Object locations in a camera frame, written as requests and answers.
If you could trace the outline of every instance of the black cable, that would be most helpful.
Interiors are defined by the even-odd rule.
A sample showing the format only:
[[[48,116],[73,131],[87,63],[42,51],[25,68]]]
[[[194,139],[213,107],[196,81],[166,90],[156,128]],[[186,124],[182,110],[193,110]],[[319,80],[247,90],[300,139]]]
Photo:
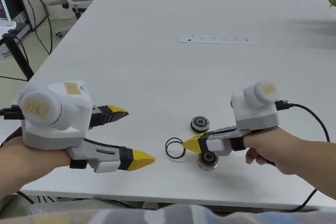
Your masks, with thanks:
[[[43,44],[42,40],[40,39],[40,37],[39,37],[38,34],[37,34],[37,28],[38,28],[38,27],[36,26],[36,16],[35,16],[34,8],[33,8],[32,4],[31,4],[30,0],[27,0],[27,2],[28,2],[28,5],[29,5],[30,8],[31,8],[31,11],[32,11],[32,14],[33,14],[33,21],[34,21],[33,32],[35,33],[36,38],[37,38],[38,41],[41,43],[41,45],[43,46],[43,48],[45,49],[45,51],[47,52],[47,54],[50,55],[51,52],[48,51],[48,49],[47,49],[46,46]]]
[[[307,108],[306,106],[303,106],[301,104],[297,104],[297,103],[289,103],[288,105],[290,105],[291,107],[298,107],[301,109],[306,110],[308,113],[310,113],[321,125],[323,132],[325,134],[325,139],[327,140],[328,143],[330,143],[330,136],[327,130],[327,127],[325,126],[325,124],[322,122],[322,120],[309,108]]]
[[[76,199],[73,199],[72,201],[81,201],[81,200],[86,200],[86,199],[83,199],[83,198],[76,198]],[[113,202],[117,205],[120,205],[120,206],[123,206],[123,207],[127,207],[127,208],[135,208],[135,207],[132,207],[131,205],[128,205],[126,203],[123,203],[121,201],[118,201],[118,200],[114,200],[114,199],[107,199],[106,200],[107,202]]]
[[[29,198],[27,195],[25,195],[23,192],[17,191],[16,193],[20,195],[21,197],[23,197],[24,199],[26,199],[29,203],[35,204],[35,202],[31,198]]]
[[[133,208],[133,209],[135,208],[135,207],[132,207],[131,205],[128,205],[126,203],[123,203],[123,202],[120,202],[120,201],[117,201],[117,200],[114,200],[114,199],[109,199],[108,201],[113,202],[113,203],[115,203],[119,206],[122,206],[122,207]]]
[[[306,110],[309,114],[311,114],[319,122],[319,124],[321,125],[321,127],[323,129],[323,132],[325,134],[326,141],[328,143],[330,143],[330,137],[329,137],[329,133],[328,133],[327,127],[322,122],[322,120],[311,109],[309,109],[308,107],[303,106],[301,104],[288,103],[287,101],[277,101],[276,102],[276,107],[277,107],[278,111],[280,111],[280,110],[287,110],[287,109],[293,108],[293,107],[297,107],[297,108],[301,108],[301,109]],[[308,202],[315,195],[316,192],[317,192],[317,189],[314,189],[310,193],[310,195],[307,197],[307,199],[300,206],[298,206],[298,207],[296,207],[296,208],[294,208],[292,210],[287,210],[285,212],[298,212],[298,211],[302,210],[308,204]]]
[[[174,157],[174,156],[172,156],[172,155],[169,154],[168,147],[169,147],[169,145],[171,145],[173,143],[177,143],[177,144],[183,145],[183,141],[180,138],[178,138],[178,137],[172,137],[172,138],[168,139],[167,142],[166,142],[166,144],[165,144],[165,151],[166,151],[167,156],[170,157],[171,159],[180,159],[180,158],[184,157],[185,152],[186,152],[185,148],[183,148],[182,154],[180,156],[178,156],[178,157]]]
[[[28,54],[27,54],[25,46],[23,45],[22,41],[16,35],[14,35],[14,34],[12,34],[12,35],[19,42],[19,44],[21,45],[22,51],[23,51],[23,53],[25,55],[25,58],[26,58],[26,61],[27,61],[28,65],[29,65]]]
[[[17,80],[17,81],[27,81],[27,80],[24,80],[24,79],[12,78],[12,77],[7,77],[7,76],[0,76],[0,78],[9,79],[9,80]]]
[[[48,199],[50,199],[51,202],[55,202],[52,198],[50,198],[49,196],[47,196]]]

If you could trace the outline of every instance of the metal ring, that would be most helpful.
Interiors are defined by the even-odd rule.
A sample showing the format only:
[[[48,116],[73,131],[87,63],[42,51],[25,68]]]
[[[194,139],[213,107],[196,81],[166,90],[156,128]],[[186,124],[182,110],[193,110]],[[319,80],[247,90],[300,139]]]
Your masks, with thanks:
[[[184,157],[185,152],[186,152],[185,148],[183,148],[182,154],[180,156],[178,156],[178,157],[174,157],[174,156],[172,156],[172,155],[170,155],[168,153],[168,147],[169,147],[169,145],[174,144],[174,143],[183,145],[183,141],[181,139],[179,139],[178,137],[172,137],[172,138],[168,139],[167,142],[166,142],[166,144],[165,144],[165,151],[166,151],[167,156],[170,157],[171,159],[180,159],[180,158]]]

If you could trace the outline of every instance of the finger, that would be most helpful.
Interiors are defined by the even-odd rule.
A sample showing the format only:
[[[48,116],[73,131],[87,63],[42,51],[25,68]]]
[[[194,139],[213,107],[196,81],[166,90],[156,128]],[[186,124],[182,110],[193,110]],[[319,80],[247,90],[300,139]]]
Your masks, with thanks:
[[[257,151],[251,148],[246,152],[245,161],[249,165],[256,159],[256,157],[257,157]]]
[[[265,164],[267,164],[266,160],[265,160],[263,157],[261,157],[261,156],[257,156],[257,157],[256,157],[256,162],[257,162],[259,165],[265,165]]]

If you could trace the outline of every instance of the label sticker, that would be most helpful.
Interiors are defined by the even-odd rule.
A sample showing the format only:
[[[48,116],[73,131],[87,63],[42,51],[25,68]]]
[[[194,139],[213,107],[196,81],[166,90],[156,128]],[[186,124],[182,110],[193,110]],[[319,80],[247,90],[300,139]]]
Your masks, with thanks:
[[[77,83],[75,83],[75,82],[65,82],[64,86],[65,86],[65,89],[67,90],[68,94],[80,94],[80,90],[78,88]]]
[[[277,93],[277,88],[273,83],[267,83],[261,86],[261,92],[263,95],[270,95]]]
[[[41,119],[45,119],[50,111],[50,106],[47,103],[39,102],[28,97],[23,104],[22,111],[33,114]]]

